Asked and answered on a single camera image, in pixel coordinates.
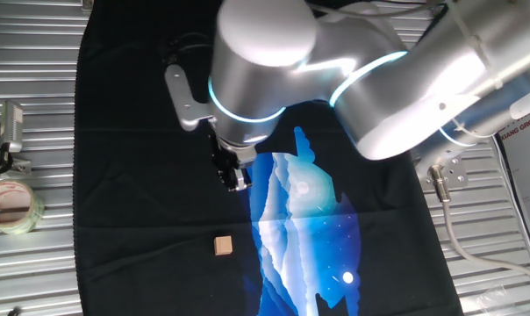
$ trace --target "metal clamp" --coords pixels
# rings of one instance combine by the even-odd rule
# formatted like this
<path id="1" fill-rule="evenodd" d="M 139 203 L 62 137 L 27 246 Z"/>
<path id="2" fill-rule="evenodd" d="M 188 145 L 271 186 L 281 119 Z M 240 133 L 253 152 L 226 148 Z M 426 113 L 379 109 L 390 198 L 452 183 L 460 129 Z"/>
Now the metal clamp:
<path id="1" fill-rule="evenodd" d="M 175 113 L 185 131 L 194 131 L 200 120 L 212 117 L 209 105 L 201 104 L 193 98 L 187 76 L 179 65 L 169 66 L 165 77 Z"/>
<path id="2" fill-rule="evenodd" d="M 21 104 L 4 101 L 0 121 L 0 175 L 11 171 L 31 173 L 30 161 L 15 159 L 11 155 L 23 147 L 23 119 Z"/>

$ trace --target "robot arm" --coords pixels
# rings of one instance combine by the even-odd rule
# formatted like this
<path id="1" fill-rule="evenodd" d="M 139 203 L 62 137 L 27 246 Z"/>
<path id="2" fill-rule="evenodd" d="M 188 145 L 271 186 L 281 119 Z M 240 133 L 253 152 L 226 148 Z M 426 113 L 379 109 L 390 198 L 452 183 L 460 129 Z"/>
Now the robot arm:
<path id="1" fill-rule="evenodd" d="M 303 0 L 227 0 L 218 13 L 210 102 L 197 104 L 172 65 L 174 107 L 185 130 L 210 120 L 230 190 L 251 184 L 243 169 L 284 109 L 309 100 L 334 108 L 365 157 L 401 154 L 530 69 L 530 0 L 453 7 L 407 53 L 385 19 L 316 19 Z M 367 3 L 343 9 L 376 13 Z"/>

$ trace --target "metal bracket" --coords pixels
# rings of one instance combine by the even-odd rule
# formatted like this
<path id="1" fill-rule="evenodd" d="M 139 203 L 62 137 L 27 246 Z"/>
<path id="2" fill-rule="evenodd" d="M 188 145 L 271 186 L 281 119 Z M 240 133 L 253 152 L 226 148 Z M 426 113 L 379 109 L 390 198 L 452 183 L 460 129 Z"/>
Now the metal bracket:
<path id="1" fill-rule="evenodd" d="M 449 189 L 460 189 L 468 186 L 468 176 L 460 155 L 441 163 L 442 174 Z M 420 176 L 421 188 L 423 190 L 434 190 L 433 179 L 429 170 Z"/>
<path id="2" fill-rule="evenodd" d="M 18 172 L 24 175 L 31 174 L 31 161 L 22 159 L 13 159 L 13 165 L 11 166 L 11 172 Z"/>
<path id="3" fill-rule="evenodd" d="M 175 113 L 177 113 L 179 123 L 185 131 L 191 132 L 195 130 L 201 119 L 212 117 L 210 106 L 208 104 L 200 104 L 193 98 L 189 82 L 187 82 L 187 76 L 180 66 L 169 66 L 165 77 L 169 95 L 175 107 Z"/>

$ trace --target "small wooden cube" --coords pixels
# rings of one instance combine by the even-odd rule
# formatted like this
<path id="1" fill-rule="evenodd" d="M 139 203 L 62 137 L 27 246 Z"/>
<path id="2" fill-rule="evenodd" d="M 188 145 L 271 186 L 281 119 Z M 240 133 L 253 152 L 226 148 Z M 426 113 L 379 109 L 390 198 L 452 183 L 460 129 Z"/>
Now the small wooden cube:
<path id="1" fill-rule="evenodd" d="M 230 255 L 232 251 L 232 236 L 221 236 L 214 239 L 214 255 Z"/>

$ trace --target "white cable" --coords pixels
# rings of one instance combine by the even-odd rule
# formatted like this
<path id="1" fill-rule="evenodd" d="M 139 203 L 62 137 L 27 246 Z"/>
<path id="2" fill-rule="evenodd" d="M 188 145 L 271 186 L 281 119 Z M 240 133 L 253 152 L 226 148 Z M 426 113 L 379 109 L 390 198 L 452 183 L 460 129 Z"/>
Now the white cable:
<path id="1" fill-rule="evenodd" d="M 434 5 L 423 4 L 423 5 L 420 5 L 418 7 L 415 7 L 415 8 L 412 8 L 412 9 L 403 10 L 403 11 L 399 11 L 399 12 L 379 13 L 379 14 L 362 14 L 362 13 L 349 12 L 349 11 L 345 11 L 345 10 L 337 10 L 337 9 L 327 8 L 325 6 L 317 5 L 317 4 L 308 4 L 308 6 L 311 9 L 315 10 L 315 11 L 320 11 L 320 12 L 324 12 L 324 13 L 340 14 L 340 15 L 344 15 L 344 16 L 349 17 L 349 18 L 394 18 L 394 17 L 403 16 L 405 14 L 412 14 L 412 13 L 415 13 L 415 12 L 427 10 L 427 9 L 430 9 L 430 8 L 434 7 Z"/>
<path id="2" fill-rule="evenodd" d="M 442 136 L 444 136 L 447 140 L 449 140 L 450 142 L 452 142 L 453 144 L 456 144 L 458 146 L 462 146 L 462 147 L 472 147 L 472 146 L 475 146 L 477 145 L 476 144 L 464 144 L 463 142 L 460 142 L 458 140 L 455 140 L 453 139 L 452 137 L 450 137 L 450 135 L 448 135 L 443 129 L 442 127 L 439 128 L 439 131 L 440 133 L 442 134 Z"/>
<path id="3" fill-rule="evenodd" d="M 464 128 L 464 125 L 463 124 L 460 124 L 458 123 L 458 121 L 456 120 L 456 118 L 452 118 L 452 121 L 456 124 L 456 131 L 463 131 L 465 132 L 466 134 L 470 135 L 470 136 L 473 136 L 473 137 L 476 137 L 476 138 L 489 138 L 495 134 L 492 134 L 492 135 L 487 135 L 487 136 L 482 136 L 482 135 L 477 135 L 477 134 L 474 134 L 472 132 L 470 132 L 469 130 L 467 130 L 466 128 Z"/>
<path id="4" fill-rule="evenodd" d="M 442 202 L 442 210 L 444 212 L 444 222 L 447 226 L 448 238 L 450 238 L 450 242 L 452 243 L 452 246 L 456 249 L 458 254 L 472 262 L 489 265 L 496 268 L 512 269 L 520 273 L 524 273 L 530 277 L 530 270 L 519 266 L 518 264 L 503 262 L 499 260 L 483 259 L 469 254 L 466 250 L 464 250 L 464 248 L 462 248 L 462 246 L 456 239 L 455 232 L 452 229 L 452 218 L 450 216 L 450 206 L 448 205 L 448 202 Z"/>

